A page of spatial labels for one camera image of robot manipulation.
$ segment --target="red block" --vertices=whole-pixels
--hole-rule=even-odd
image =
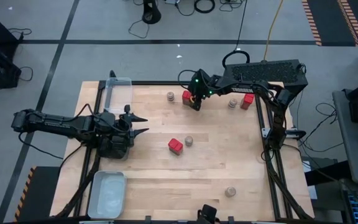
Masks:
[[[175,153],[178,156],[183,151],[183,144],[176,139],[171,139],[171,141],[169,141],[168,143],[168,147],[171,152]]]
[[[249,105],[254,101],[254,94],[246,93],[244,99],[241,102],[240,108],[243,110],[248,110]]]
[[[191,93],[187,90],[183,91],[183,94],[181,95],[181,100],[184,105],[190,106],[191,105]]]

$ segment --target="table leg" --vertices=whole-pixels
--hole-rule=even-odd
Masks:
[[[324,173],[336,180],[352,178],[348,161],[343,161],[327,167],[305,172],[306,182],[308,183],[308,186],[333,181],[330,178],[327,178],[326,176],[322,175],[321,173]]]

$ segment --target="wooden tabletop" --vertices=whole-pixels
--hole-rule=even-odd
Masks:
[[[97,87],[98,82],[83,82],[76,114],[86,103],[93,107]],[[175,93],[174,102],[167,101],[169,91]],[[132,112],[149,120],[134,123],[134,129],[150,129],[136,137],[127,161],[102,158],[100,164],[100,170],[121,171],[127,177],[125,207],[118,219],[144,220],[151,215],[153,220],[196,220],[197,210],[208,204],[217,208],[221,220],[228,216],[237,221],[274,220],[266,166],[260,158],[263,147],[255,103],[247,111],[239,105],[231,110],[229,100],[241,102],[242,94],[214,95],[203,101],[200,111],[194,111],[182,104],[182,92],[180,86],[133,86]],[[262,108],[268,127],[263,102]],[[287,110],[287,127],[292,126]],[[169,151],[171,138],[184,144],[186,136],[192,136],[194,143],[184,146],[182,155]],[[285,144],[297,147],[292,139]],[[65,156],[78,146],[78,141],[69,139]],[[299,152],[285,146],[281,152],[288,189],[313,217]],[[84,156],[85,148],[63,166],[51,215],[60,212],[77,190]],[[227,187],[237,190],[234,197],[225,196]],[[86,213],[88,191],[89,186],[81,215]],[[281,216],[285,217],[278,188],[277,192]]]

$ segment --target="floor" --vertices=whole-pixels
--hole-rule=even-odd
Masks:
[[[181,11],[191,12],[192,2],[182,1]],[[207,5],[208,2],[201,2],[200,7],[208,8]],[[14,63],[34,69],[31,82],[20,82],[17,88],[0,91],[0,206],[22,149],[17,133],[10,128],[13,113],[39,108],[45,113],[72,116],[81,82],[106,79],[112,69],[117,76],[133,80],[176,80],[183,69],[202,68],[209,74],[222,74],[221,59],[235,46],[242,7],[232,12],[216,8],[210,14],[196,12],[184,17],[174,6],[160,0],[163,18],[150,26],[145,40],[140,40],[128,33],[129,26],[142,14],[142,6],[135,6],[132,1],[0,0],[0,21],[7,28],[32,29],[32,34],[25,37],[26,44],[19,46]],[[246,41],[239,48],[251,55],[251,62],[263,59],[264,43],[277,7],[277,0],[248,2],[241,35],[241,40]],[[144,35],[146,28],[138,23],[132,31]],[[309,133],[324,118],[314,109],[318,103],[332,104],[332,91],[358,86],[358,47],[315,45],[301,0],[284,2],[271,39],[277,41],[269,46],[267,60],[297,58],[307,66],[309,85],[300,105],[298,96],[290,109],[294,122]],[[233,63],[243,61],[241,57],[230,59]],[[22,74],[30,75],[28,70]],[[42,94],[43,89],[48,90],[47,95]],[[331,112],[328,107],[321,110]],[[309,142],[316,150],[342,142],[338,124],[323,124]],[[66,138],[45,133],[35,133],[32,139],[33,145],[58,156],[63,155],[66,143]],[[346,159],[343,146],[309,154]],[[0,221],[13,221],[32,166],[59,166],[60,162],[30,149],[23,172],[13,175],[13,196],[8,198],[6,216],[0,215]]]

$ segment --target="black metal frame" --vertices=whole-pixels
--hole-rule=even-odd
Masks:
[[[100,101],[101,101],[101,95],[102,92],[104,90],[104,86],[105,86],[106,82],[105,81],[99,81],[99,86],[98,86],[98,94],[96,96],[96,103],[95,103],[95,111],[99,111],[99,107],[100,107]],[[189,84],[189,82],[181,82],[182,85],[187,85]],[[179,85],[179,83],[177,81],[132,81],[132,85]],[[264,137],[262,135],[262,128],[265,127],[265,123],[264,123],[264,117],[263,117],[263,112],[262,112],[262,105],[260,102],[260,98],[259,96],[257,96],[255,98],[255,103],[256,103],[256,107],[257,107],[257,114],[258,114],[258,120],[259,120],[259,126],[260,126],[260,133],[261,133],[261,140],[262,142],[264,141]],[[268,116],[268,120],[269,123],[271,125],[272,123],[272,112],[271,110],[269,110],[267,108],[267,116]],[[268,150],[265,148],[265,144],[263,144],[264,147],[264,156],[266,158],[269,157],[269,152]],[[85,154],[85,158],[84,158],[84,164],[83,164],[83,170],[81,171],[81,181],[80,184],[83,183],[83,179],[86,176],[86,173],[88,171],[88,167],[89,167],[89,162],[90,162],[90,156],[91,156],[91,151],[92,149],[88,149],[86,150],[86,154]],[[278,174],[280,176],[280,180],[285,184],[286,186],[286,182],[285,182],[285,174],[284,174],[284,170],[283,170],[283,163],[282,163],[282,158],[281,158],[281,154],[280,151],[275,151],[275,158],[276,158],[276,162],[277,162],[277,169],[278,169]],[[266,162],[266,166],[268,168],[269,164],[268,162],[271,164],[271,161],[267,161]],[[276,190],[276,186],[275,186],[275,182],[273,181],[273,179],[271,178],[271,176],[268,177],[268,182],[269,182],[269,187],[270,187],[270,194],[271,194],[271,198],[272,198],[272,205],[273,205],[273,213],[274,213],[274,217],[275,217],[275,221],[276,222],[285,222],[285,223],[328,223],[328,222],[318,222],[315,220],[299,220],[299,219],[293,219],[292,216],[292,212],[291,212],[291,206],[289,205],[288,201],[283,197],[283,201],[284,201],[284,205],[285,205],[285,213],[287,215],[286,218],[282,218],[280,216],[280,209],[279,209],[279,203],[278,203],[278,198],[277,198],[277,190]],[[82,201],[82,197],[79,200],[79,202],[76,204],[76,208],[75,208],[75,214],[74,216],[77,217],[79,215],[80,209],[81,209],[81,201]],[[136,223],[151,223],[151,217],[150,216],[146,216],[145,220],[115,220],[115,223],[119,223],[119,224],[136,224]],[[153,221],[153,223],[159,223],[159,224],[172,224],[172,223],[196,223],[195,221],[178,221],[178,220],[172,220],[172,221]],[[235,221],[236,223],[240,223],[240,224],[245,224],[245,223],[250,223],[248,221]],[[223,224],[233,224],[233,222],[222,222]]]

